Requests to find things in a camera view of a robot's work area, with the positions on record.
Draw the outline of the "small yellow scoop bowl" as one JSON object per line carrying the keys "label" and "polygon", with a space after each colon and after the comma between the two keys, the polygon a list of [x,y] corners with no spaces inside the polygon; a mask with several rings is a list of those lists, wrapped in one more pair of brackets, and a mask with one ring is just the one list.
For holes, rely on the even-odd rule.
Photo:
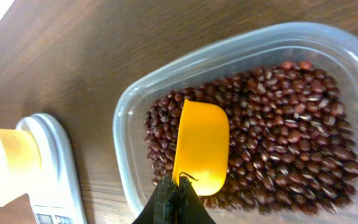
{"label": "small yellow scoop bowl", "polygon": [[217,193],[226,181],[229,120],[217,105],[185,100],[178,128],[172,180],[188,174],[199,196]]}

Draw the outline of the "red beans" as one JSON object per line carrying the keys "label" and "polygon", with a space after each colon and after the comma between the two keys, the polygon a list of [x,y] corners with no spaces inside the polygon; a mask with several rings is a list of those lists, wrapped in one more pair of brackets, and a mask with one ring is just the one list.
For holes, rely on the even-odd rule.
{"label": "red beans", "polygon": [[336,80],[311,62],[257,67],[169,91],[145,115],[153,182],[173,171],[185,100],[220,106],[229,120],[227,179],[206,208],[336,213],[357,193],[358,156]]}

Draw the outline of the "clear plastic container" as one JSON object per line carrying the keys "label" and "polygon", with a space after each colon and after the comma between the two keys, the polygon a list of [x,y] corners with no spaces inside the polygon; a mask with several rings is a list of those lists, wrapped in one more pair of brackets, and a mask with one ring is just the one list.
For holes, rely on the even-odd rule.
{"label": "clear plastic container", "polygon": [[[269,26],[179,58],[134,82],[121,95],[112,133],[124,194],[133,216],[139,215],[155,188],[143,125],[151,104],[171,90],[284,60],[308,60],[336,79],[358,154],[358,38],[312,22]],[[336,214],[320,211],[314,217],[293,212],[261,215],[255,210],[221,209],[210,210],[209,214],[216,223],[358,223],[358,188],[353,203]]]}

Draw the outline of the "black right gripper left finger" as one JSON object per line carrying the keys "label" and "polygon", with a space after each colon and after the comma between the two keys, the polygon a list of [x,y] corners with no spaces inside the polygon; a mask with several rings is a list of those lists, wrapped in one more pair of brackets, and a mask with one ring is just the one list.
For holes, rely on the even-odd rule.
{"label": "black right gripper left finger", "polygon": [[175,206],[170,198],[176,190],[176,185],[170,175],[162,177],[143,211],[132,224],[173,224],[175,223]]}

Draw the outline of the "white digital kitchen scale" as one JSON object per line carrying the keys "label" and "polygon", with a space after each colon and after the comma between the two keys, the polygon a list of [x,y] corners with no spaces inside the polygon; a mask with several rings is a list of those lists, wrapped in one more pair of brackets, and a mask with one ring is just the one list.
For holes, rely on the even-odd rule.
{"label": "white digital kitchen scale", "polygon": [[86,224],[75,160],[63,126],[47,113],[36,113],[22,118],[16,129],[30,133],[39,147],[41,171],[28,193],[35,221]]}

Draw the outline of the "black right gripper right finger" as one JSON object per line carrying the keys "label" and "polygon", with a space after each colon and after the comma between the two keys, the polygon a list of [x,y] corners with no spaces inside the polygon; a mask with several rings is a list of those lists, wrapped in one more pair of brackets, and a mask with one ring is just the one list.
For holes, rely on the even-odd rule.
{"label": "black right gripper right finger", "polygon": [[186,176],[180,177],[179,189],[181,190],[181,198],[177,214],[177,223],[215,224],[215,221],[204,208],[190,180]]}

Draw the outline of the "yellow plastic bowl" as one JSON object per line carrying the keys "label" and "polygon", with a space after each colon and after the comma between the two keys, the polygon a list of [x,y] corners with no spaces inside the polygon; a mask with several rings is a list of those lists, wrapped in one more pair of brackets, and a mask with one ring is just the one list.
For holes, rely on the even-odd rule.
{"label": "yellow plastic bowl", "polygon": [[0,207],[28,193],[40,170],[33,136],[23,130],[0,129]]}

